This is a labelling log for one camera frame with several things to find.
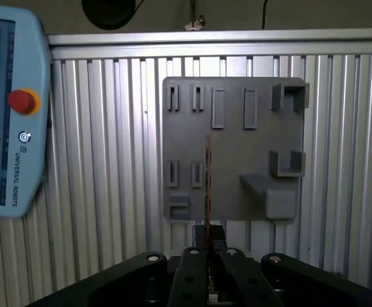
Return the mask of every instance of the gray mounting plate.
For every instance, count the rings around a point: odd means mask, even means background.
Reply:
[[[308,85],[299,78],[166,78],[165,216],[204,218],[204,140],[211,134],[211,218],[294,218],[305,167],[302,139],[307,106]],[[256,179],[240,178],[250,174]]]

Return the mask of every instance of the ribbed metal panel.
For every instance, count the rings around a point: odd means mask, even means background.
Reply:
[[[212,46],[205,56],[188,56],[185,48],[185,56],[176,49],[159,58],[104,57],[111,51],[101,46],[91,57],[91,46],[77,48],[74,59],[72,50],[55,48],[44,184],[23,219],[0,218],[0,306],[23,306],[142,251],[169,255],[191,245],[192,226],[201,221],[170,224],[161,207],[167,76],[310,83],[295,222],[215,223],[224,225],[229,245],[256,260],[287,253],[372,288],[372,43],[358,44],[364,52],[335,53],[345,50],[336,44],[330,55],[311,46],[309,54],[277,56],[276,45],[276,52],[271,46],[247,56]]]

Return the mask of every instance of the cable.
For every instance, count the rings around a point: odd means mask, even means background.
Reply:
[[[136,14],[137,10],[140,8],[140,6],[143,4],[143,2],[145,2],[145,0],[141,0],[140,3],[138,4],[138,6],[134,9],[133,16],[134,16],[134,14]]]
[[[266,10],[267,10],[267,3],[268,3],[268,0],[264,0],[264,4],[263,4],[263,29],[265,29],[265,15],[266,15]]]

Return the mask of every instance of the red emergency stop button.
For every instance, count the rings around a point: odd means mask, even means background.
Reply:
[[[36,106],[36,101],[32,94],[22,90],[12,91],[8,95],[8,103],[11,109],[24,115],[31,113]]]

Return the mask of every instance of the aluminum panel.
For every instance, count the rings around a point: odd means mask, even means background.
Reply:
[[[257,260],[287,253],[372,287],[372,30],[49,41],[45,180],[23,219],[0,219],[0,306],[24,306],[145,250],[191,244],[201,221],[170,223],[161,206],[161,84],[173,75],[310,83],[294,223],[213,223]]]

